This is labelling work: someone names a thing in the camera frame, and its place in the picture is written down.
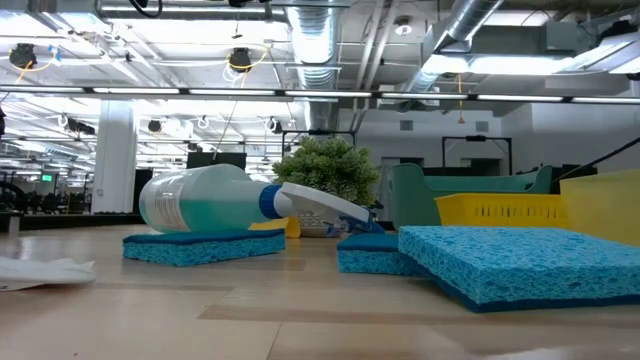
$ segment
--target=bottle label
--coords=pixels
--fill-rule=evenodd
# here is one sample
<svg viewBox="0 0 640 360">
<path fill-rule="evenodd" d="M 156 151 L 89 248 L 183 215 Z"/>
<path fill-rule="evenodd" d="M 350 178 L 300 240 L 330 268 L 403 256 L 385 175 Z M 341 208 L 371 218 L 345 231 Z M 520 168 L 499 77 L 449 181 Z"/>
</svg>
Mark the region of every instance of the bottle label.
<svg viewBox="0 0 640 360">
<path fill-rule="evenodd" d="M 187 174 L 166 174 L 151 180 L 145 209 L 152 224 L 189 231 L 180 211 L 180 194 L 188 178 Z"/>
</svg>

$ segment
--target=potted plant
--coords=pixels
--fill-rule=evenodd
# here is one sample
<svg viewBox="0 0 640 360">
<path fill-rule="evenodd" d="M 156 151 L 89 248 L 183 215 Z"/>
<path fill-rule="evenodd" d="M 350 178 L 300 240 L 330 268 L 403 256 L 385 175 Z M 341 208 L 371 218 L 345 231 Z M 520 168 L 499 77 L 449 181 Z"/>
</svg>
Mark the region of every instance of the potted plant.
<svg viewBox="0 0 640 360">
<path fill-rule="evenodd" d="M 356 149 L 340 137 L 303 138 L 294 154 L 273 165 L 273 172 L 276 183 L 308 186 L 363 206 L 375 202 L 373 185 L 380 176 L 369 149 Z M 303 236 L 327 235 L 327 226 L 313 213 L 300 214 L 299 220 Z"/>
</svg>

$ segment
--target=yellow object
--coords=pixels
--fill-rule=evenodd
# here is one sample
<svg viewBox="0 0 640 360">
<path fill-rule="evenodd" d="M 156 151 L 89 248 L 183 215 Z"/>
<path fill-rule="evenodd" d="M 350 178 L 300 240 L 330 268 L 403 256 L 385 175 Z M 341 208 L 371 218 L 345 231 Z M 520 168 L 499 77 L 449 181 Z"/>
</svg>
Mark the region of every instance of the yellow object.
<svg viewBox="0 0 640 360">
<path fill-rule="evenodd" d="M 560 195 L 465 193 L 436 203 L 442 225 L 568 228 Z"/>
<path fill-rule="evenodd" d="M 640 170 L 560 181 L 572 230 L 640 246 Z"/>
<path fill-rule="evenodd" d="M 254 223 L 251 224 L 249 230 L 275 230 L 285 229 L 284 232 L 288 238 L 300 237 L 300 223 L 298 218 L 290 216 L 284 219 L 276 219 L 266 223 Z"/>
</svg>

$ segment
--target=table surface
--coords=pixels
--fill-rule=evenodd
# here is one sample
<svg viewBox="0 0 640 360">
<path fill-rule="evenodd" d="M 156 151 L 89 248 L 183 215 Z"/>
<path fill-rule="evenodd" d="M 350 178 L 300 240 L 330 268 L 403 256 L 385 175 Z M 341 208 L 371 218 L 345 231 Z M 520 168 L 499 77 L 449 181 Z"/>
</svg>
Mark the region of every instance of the table surface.
<svg viewBox="0 0 640 360">
<path fill-rule="evenodd" d="M 640 359 L 640 306 L 473 314 L 419 278 L 341 274 L 337 239 L 177 268 L 146 226 L 23 232 L 0 256 L 95 260 L 84 287 L 0 293 L 0 359 Z"/>
</svg>

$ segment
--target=white cloth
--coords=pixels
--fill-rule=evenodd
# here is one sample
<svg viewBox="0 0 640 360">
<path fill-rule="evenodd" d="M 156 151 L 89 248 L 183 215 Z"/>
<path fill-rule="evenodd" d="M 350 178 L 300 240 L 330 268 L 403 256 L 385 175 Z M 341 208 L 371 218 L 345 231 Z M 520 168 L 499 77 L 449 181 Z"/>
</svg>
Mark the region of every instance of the white cloth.
<svg viewBox="0 0 640 360">
<path fill-rule="evenodd" d="M 93 261 L 77 264 L 72 259 L 51 262 L 0 257 L 0 291 L 44 284 L 84 284 L 96 279 Z"/>
</svg>

